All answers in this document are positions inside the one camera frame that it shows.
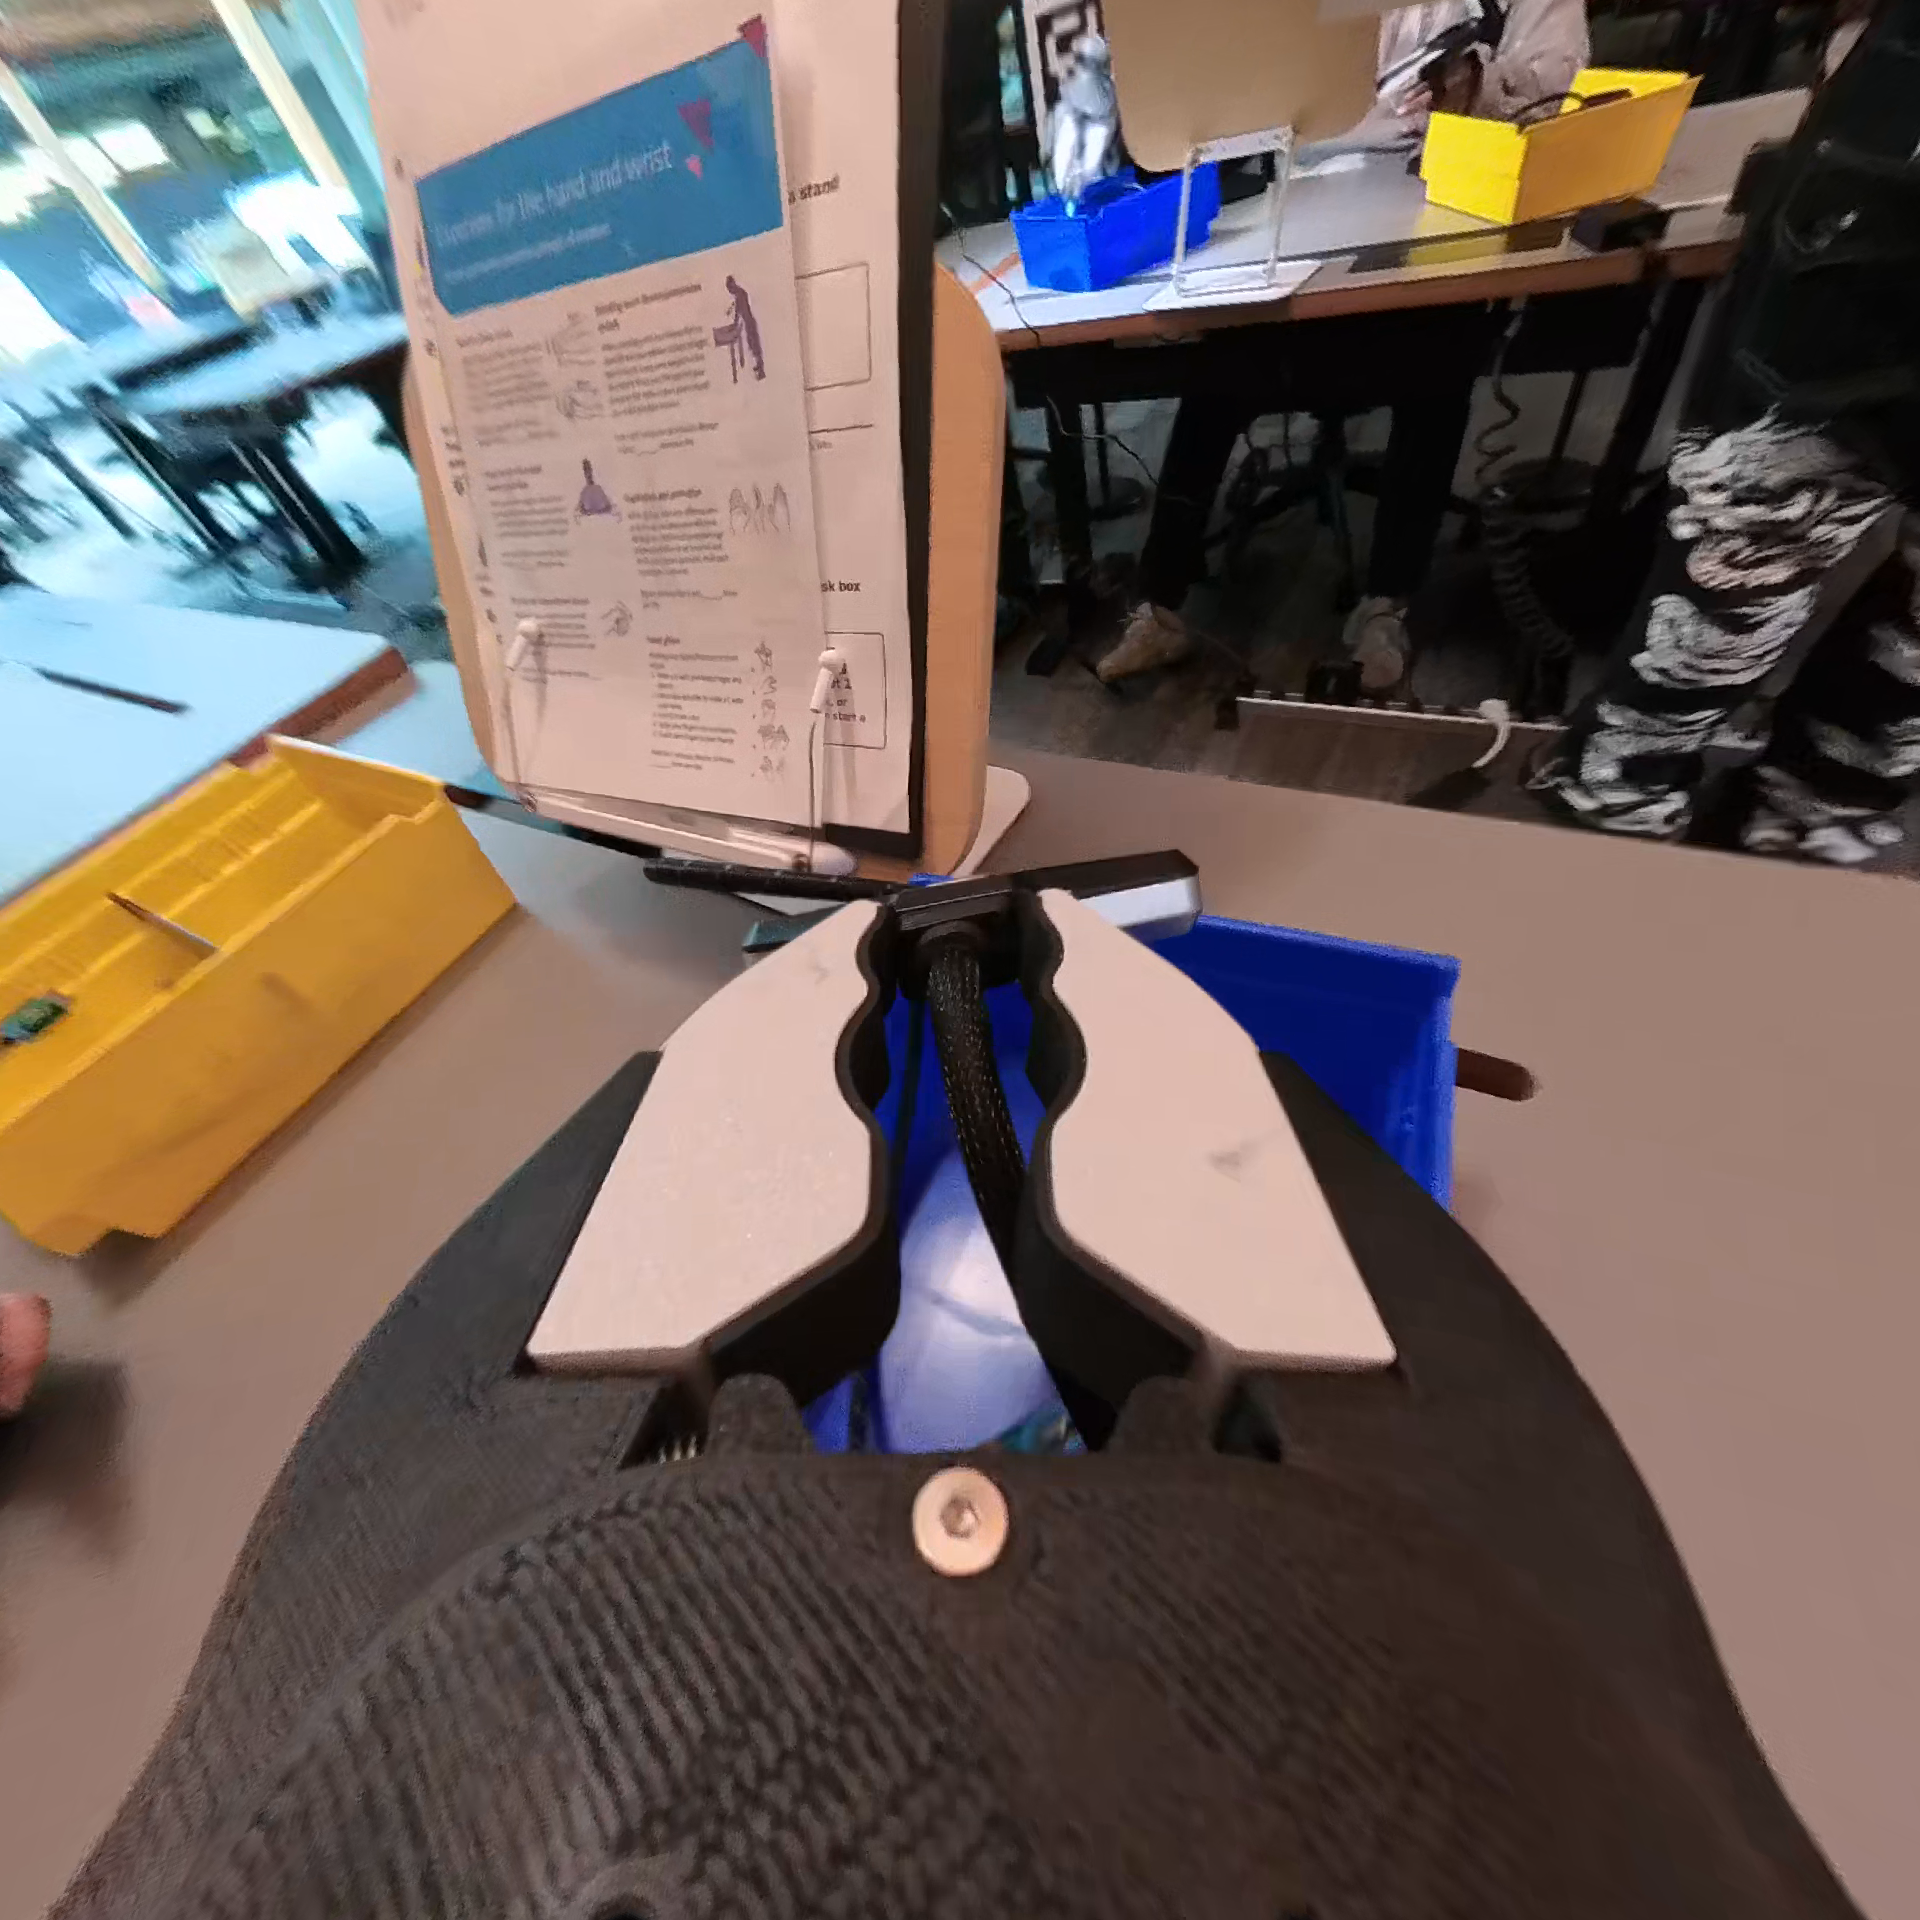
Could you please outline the black-legged background table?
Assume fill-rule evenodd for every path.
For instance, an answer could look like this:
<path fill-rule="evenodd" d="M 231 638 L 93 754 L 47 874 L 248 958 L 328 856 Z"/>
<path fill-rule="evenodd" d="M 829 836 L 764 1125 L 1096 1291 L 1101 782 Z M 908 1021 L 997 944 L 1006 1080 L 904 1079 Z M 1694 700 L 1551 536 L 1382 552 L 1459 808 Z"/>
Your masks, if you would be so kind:
<path fill-rule="evenodd" d="M 235 574 L 261 547 L 295 588 L 343 596 L 368 570 L 358 532 L 372 524 L 312 488 L 295 431 L 311 426 L 318 398 L 351 394 L 372 410 L 376 443 L 409 460 L 406 355 L 398 316 L 323 320 L 92 381 L 79 396 L 207 562 Z"/>

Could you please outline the printed instruction sheet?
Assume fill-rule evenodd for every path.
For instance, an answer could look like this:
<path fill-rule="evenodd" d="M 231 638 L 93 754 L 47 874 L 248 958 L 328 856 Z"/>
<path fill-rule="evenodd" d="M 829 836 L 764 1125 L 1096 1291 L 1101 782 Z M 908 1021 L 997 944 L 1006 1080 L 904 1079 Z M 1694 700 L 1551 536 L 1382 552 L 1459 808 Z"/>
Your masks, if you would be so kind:
<path fill-rule="evenodd" d="M 368 4 L 492 760 L 799 830 L 824 647 L 772 29 L 743 4 Z"/>

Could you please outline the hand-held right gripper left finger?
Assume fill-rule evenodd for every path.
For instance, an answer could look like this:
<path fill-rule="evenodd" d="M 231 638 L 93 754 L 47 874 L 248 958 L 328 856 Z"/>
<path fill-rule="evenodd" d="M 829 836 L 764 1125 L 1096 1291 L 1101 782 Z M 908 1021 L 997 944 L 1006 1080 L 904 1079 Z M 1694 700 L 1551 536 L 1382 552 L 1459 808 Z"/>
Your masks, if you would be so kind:
<path fill-rule="evenodd" d="M 705 1400 L 767 1375 L 799 1405 L 901 1304 L 891 1083 L 895 915 L 845 903 L 661 1047 L 526 1342 L 544 1375 L 653 1375 Z"/>

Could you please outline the yellow plastic bin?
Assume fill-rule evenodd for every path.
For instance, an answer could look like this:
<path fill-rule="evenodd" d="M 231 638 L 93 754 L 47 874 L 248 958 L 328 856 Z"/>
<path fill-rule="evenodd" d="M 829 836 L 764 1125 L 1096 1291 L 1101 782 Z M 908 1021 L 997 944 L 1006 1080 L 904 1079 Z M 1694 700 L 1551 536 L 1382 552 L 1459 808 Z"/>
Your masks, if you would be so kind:
<path fill-rule="evenodd" d="M 157 1238 L 517 908 L 429 774 L 272 735 L 5 903 L 3 1216 Z"/>

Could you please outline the white form sheet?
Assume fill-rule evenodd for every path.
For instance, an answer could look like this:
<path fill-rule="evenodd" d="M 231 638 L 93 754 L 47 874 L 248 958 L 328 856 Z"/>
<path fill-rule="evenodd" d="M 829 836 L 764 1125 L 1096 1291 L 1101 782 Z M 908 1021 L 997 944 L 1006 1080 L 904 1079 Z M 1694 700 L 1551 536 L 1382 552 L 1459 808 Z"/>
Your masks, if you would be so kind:
<path fill-rule="evenodd" d="M 831 655 L 812 717 L 823 819 L 902 835 L 913 660 L 897 362 L 897 4 L 775 3 L 767 15 Z"/>

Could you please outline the grey floor power strip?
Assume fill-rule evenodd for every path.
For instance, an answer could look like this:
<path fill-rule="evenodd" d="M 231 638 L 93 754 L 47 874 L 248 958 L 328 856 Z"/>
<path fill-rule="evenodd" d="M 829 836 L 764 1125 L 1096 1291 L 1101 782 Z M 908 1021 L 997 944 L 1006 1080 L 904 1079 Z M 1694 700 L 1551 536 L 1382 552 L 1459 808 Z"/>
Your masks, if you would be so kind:
<path fill-rule="evenodd" d="M 1566 731 L 1501 700 L 1331 704 L 1240 693 L 1222 714 L 1233 723 L 1240 779 L 1488 819 L 1526 811 L 1524 779 Z"/>

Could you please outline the pale desk wooden edge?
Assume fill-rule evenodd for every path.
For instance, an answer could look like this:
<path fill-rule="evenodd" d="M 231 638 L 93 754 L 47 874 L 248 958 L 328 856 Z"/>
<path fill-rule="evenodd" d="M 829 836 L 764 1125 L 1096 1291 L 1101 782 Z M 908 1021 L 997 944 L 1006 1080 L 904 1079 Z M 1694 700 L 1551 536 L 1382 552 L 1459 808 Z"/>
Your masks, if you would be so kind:
<path fill-rule="evenodd" d="M 3 898 L 265 735 L 312 735 L 409 678 L 361 630 L 5 588 Z"/>

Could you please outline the plain wooden board stand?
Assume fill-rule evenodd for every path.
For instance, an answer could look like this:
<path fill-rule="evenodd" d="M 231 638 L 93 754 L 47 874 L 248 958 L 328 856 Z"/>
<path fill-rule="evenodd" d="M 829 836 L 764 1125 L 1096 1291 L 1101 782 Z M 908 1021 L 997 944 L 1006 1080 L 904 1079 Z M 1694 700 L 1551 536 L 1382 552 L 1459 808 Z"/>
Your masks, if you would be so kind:
<path fill-rule="evenodd" d="M 1107 3 L 1127 150 L 1177 173 L 1217 136 L 1349 133 L 1376 98 L 1389 3 Z"/>

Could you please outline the long work desk black legs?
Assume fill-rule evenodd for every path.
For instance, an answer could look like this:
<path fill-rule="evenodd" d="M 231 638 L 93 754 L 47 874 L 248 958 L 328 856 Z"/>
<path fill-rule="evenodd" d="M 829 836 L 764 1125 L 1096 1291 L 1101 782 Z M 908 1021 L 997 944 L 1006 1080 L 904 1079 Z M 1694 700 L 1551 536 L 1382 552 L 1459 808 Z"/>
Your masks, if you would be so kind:
<path fill-rule="evenodd" d="M 1611 436 L 1580 517 L 1603 528 L 1651 479 L 1647 445 L 1710 285 L 1736 251 L 1736 178 L 1748 155 L 1788 136 L 1808 104 L 1800 87 L 1691 107 L 1645 200 L 1669 207 L 1663 240 L 1647 248 L 1591 253 L 1567 238 L 1575 212 L 1492 227 L 1424 199 L 1400 155 L 1368 154 L 1342 170 L 1305 170 L 1292 183 L 1283 256 L 1311 266 L 1279 299 L 1145 312 L 1169 266 L 1107 292 L 1059 295 L 1025 283 L 1009 222 L 955 228 L 940 261 L 971 292 L 1009 370 L 1014 406 L 1044 415 L 1041 448 L 1014 445 L 1012 463 L 1046 472 L 1063 579 L 1038 588 L 1038 566 L 1014 498 L 1001 542 L 1001 589 L 1039 618 L 1024 670 L 1048 678 L 1088 663 L 1096 623 L 1088 476 L 1120 451 L 1109 411 L 1131 400 L 1175 400 L 1193 384 L 1203 350 L 1228 328 L 1263 328 L 1283 344 L 1307 341 L 1356 368 L 1353 327 L 1371 318 L 1453 308 L 1516 328 L 1523 352 L 1505 372 L 1566 372 L 1577 419 L 1591 374 L 1624 368 Z M 1248 238 L 1260 199 L 1229 204 L 1209 242 Z"/>

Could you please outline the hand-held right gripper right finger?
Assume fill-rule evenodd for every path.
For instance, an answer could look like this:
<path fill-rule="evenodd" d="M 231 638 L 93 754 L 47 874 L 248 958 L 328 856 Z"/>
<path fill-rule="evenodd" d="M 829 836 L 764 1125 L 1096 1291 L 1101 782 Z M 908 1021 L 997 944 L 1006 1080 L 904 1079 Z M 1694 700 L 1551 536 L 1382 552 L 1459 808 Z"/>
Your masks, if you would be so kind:
<path fill-rule="evenodd" d="M 1024 900 L 1024 1331 L 1085 1450 L 1137 1387 L 1398 1365 L 1261 1050 L 1088 900 Z"/>

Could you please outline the white plastic pouch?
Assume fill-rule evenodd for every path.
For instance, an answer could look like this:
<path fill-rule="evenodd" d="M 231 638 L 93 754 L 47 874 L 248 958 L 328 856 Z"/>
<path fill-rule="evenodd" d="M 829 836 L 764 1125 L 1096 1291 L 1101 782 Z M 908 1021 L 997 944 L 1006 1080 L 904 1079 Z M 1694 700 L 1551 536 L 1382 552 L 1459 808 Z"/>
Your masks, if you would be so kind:
<path fill-rule="evenodd" d="M 1073 1455 L 1085 1447 L 1024 1331 L 950 1142 L 908 1170 L 901 1304 L 872 1394 L 875 1445 L 887 1454 Z"/>

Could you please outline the wooden document stand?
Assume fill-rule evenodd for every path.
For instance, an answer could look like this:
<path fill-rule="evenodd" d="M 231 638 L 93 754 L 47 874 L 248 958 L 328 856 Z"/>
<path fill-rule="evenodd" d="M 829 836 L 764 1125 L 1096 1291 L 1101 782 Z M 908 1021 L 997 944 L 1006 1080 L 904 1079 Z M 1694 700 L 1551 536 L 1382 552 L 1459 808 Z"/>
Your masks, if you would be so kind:
<path fill-rule="evenodd" d="M 897 362 L 908 612 L 913 660 L 910 827 L 902 835 L 888 835 L 823 823 L 817 836 L 852 851 L 859 874 L 883 878 L 959 874 L 968 853 L 983 842 L 989 800 L 987 731 L 1004 434 L 1001 362 L 992 327 L 974 296 L 949 270 L 940 268 L 935 256 L 945 4 L 897 4 L 897 20 Z M 392 240 L 382 148 L 379 166 Z M 492 760 L 488 704 L 478 672 L 479 653 L 473 640 L 462 550 L 423 410 L 416 338 L 404 308 L 398 251 L 396 261 L 409 328 L 406 398 L 413 411 L 406 430 L 448 604 L 453 655 L 462 675 L 476 746 L 492 776 L 512 794 Z M 739 823 L 764 832 L 789 832 L 693 814 L 683 807 L 639 808 L 615 800 L 533 800 L 527 794 L 523 798 L 512 794 L 512 798 L 555 826 L 672 848 L 693 856 L 712 853 L 708 835 L 718 826 Z"/>

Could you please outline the white marker pen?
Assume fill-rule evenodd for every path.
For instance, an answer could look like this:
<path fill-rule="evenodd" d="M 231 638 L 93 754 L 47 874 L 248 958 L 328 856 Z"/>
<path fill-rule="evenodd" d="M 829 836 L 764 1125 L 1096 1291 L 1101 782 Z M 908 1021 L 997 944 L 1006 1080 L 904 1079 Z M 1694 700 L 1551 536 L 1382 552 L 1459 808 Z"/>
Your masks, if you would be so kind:
<path fill-rule="evenodd" d="M 817 878 L 854 878 L 856 854 L 806 832 L 764 832 L 743 823 L 719 823 L 708 835 L 712 853 L 733 866 L 765 874 L 804 874 Z"/>

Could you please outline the grey desk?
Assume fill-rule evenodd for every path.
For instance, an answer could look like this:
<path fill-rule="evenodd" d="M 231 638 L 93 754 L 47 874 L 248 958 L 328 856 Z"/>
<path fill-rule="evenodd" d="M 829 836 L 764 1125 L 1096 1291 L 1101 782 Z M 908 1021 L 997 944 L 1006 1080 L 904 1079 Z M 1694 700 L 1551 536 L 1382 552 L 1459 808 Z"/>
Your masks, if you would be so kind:
<path fill-rule="evenodd" d="M 1456 1211 L 1607 1408 L 1744 1714 L 1916 1916 L 1916 883 L 999 749 L 1012 866 L 1179 848 L 1209 911 L 1449 954 Z M 5 1231 L 54 1370 L 5 1438 L 3 1912 L 149 1757 L 305 1416 L 396 1291 L 739 962 L 745 910 L 478 819 L 519 911 L 163 1242 Z"/>

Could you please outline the small blue plastic bin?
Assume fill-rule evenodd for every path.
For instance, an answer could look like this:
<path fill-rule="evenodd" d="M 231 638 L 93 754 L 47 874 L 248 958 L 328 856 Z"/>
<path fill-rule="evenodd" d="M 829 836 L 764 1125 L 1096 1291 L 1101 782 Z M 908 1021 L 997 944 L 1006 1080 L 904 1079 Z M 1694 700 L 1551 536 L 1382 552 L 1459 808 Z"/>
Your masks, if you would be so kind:
<path fill-rule="evenodd" d="M 1073 200 L 1032 199 L 1012 210 L 1014 246 L 1028 285 L 1041 292 L 1107 292 L 1199 248 L 1220 210 L 1217 170 L 1143 178 L 1133 166 L 1096 178 Z"/>

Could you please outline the clear acrylic stand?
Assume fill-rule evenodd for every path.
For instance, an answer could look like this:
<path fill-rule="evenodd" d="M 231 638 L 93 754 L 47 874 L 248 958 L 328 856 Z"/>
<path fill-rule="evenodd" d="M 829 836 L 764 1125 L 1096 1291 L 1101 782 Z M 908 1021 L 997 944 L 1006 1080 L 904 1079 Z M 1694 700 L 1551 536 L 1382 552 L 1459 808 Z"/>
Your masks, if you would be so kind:
<path fill-rule="evenodd" d="M 1163 285 L 1149 295 L 1143 310 L 1168 316 L 1196 307 L 1252 304 L 1296 292 L 1311 266 L 1293 270 L 1283 256 L 1283 231 L 1296 176 L 1299 135 L 1293 126 L 1273 126 L 1220 135 L 1188 147 L 1179 173 L 1182 192 L 1175 215 L 1175 248 Z M 1206 242 L 1197 263 L 1188 261 L 1188 218 L 1193 183 L 1204 170 L 1215 173 L 1232 159 L 1267 157 L 1271 178 L 1263 184 L 1255 238 Z"/>

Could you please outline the shiny silver item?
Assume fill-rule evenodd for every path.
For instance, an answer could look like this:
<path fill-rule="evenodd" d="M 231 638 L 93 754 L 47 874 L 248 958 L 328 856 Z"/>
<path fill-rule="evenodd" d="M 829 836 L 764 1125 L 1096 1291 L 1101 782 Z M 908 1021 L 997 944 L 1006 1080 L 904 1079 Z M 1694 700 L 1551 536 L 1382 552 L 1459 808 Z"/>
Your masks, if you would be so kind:
<path fill-rule="evenodd" d="M 1064 212 L 1120 164 L 1120 110 L 1107 38 L 1084 32 L 1070 47 L 1044 135 L 1046 181 Z"/>

